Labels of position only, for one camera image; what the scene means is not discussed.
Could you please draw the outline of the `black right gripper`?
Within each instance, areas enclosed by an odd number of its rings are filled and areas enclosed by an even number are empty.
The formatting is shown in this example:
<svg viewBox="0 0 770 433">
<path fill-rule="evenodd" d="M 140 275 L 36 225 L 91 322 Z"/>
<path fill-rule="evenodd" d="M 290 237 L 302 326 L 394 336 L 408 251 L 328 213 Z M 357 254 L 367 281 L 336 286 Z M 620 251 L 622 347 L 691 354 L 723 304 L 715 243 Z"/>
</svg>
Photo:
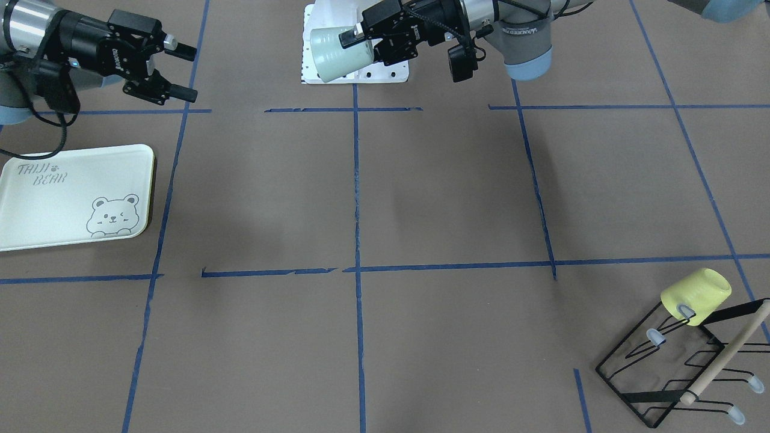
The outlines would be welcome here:
<svg viewBox="0 0 770 433">
<path fill-rule="evenodd" d="M 67 11 L 58 30 L 67 57 L 100 76 L 123 78 L 127 95 L 160 106 L 168 99 L 196 102 L 197 90 L 168 82 L 150 66 L 160 52 L 185 61 L 195 61 L 197 54 L 196 47 L 168 35 L 158 19 L 116 9 L 103 22 Z"/>
</svg>

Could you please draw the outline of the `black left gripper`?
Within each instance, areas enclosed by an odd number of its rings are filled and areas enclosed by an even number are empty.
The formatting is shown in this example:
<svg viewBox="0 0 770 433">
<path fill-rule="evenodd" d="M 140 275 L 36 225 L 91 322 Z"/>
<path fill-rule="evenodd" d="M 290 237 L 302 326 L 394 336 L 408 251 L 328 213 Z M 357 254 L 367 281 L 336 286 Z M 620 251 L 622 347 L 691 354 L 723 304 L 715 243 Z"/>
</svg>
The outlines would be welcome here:
<svg viewBox="0 0 770 433">
<path fill-rule="evenodd" d="M 450 34 L 467 42 L 467 22 L 459 1 L 382 1 L 362 11 L 362 27 L 339 34 L 339 44 L 374 50 L 374 60 L 386 66 L 415 58 L 421 42 L 437 46 Z"/>
</svg>

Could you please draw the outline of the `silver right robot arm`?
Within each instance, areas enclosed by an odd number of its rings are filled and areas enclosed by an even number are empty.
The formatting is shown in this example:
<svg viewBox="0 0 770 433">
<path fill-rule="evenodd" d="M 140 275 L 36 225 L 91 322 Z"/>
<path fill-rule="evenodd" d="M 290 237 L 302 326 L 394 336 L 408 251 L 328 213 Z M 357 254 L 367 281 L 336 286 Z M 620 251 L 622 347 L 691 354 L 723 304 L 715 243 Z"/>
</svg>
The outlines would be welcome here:
<svg viewBox="0 0 770 433">
<path fill-rule="evenodd" d="M 196 48 L 178 42 L 154 17 L 116 9 L 100 21 L 50 1 L 3 1 L 1 43 L 2 125 L 33 117 L 36 100 L 77 115 L 80 91 L 118 82 L 126 95 L 160 106 L 195 102 L 198 95 L 157 71 L 159 53 L 194 61 Z"/>
</svg>

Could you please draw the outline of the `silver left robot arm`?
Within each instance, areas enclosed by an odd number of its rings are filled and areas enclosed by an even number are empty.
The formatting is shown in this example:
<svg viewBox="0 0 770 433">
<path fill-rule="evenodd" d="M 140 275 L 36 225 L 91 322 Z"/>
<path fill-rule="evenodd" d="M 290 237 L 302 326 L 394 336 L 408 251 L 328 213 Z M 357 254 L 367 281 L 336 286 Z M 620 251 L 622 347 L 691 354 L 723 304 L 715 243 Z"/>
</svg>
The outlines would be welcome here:
<svg viewBox="0 0 770 433">
<path fill-rule="evenodd" d="M 381 1 L 365 9 L 362 20 L 336 36 L 339 47 L 363 44 L 369 63 L 392 66 L 415 58 L 417 46 L 437 46 L 449 37 L 454 82 L 470 79 L 486 52 L 483 39 L 504 58 L 508 76 L 529 81 L 544 75 L 552 58 L 551 25 L 578 14 L 590 1 Z"/>
</svg>

